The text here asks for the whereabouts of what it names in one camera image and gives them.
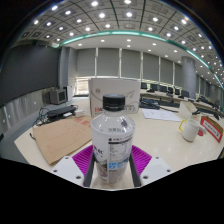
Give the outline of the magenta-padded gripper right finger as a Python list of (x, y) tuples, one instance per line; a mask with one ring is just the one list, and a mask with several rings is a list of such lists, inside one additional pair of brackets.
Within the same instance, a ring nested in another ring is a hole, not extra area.
[(137, 146), (132, 147), (129, 163), (135, 187), (145, 186), (172, 173), (161, 157), (153, 157)]

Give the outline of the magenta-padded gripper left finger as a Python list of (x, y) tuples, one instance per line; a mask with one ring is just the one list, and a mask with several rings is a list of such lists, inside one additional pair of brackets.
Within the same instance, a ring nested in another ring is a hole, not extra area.
[(52, 173), (76, 185), (89, 187), (94, 169), (93, 147), (88, 146), (74, 156), (64, 156)]

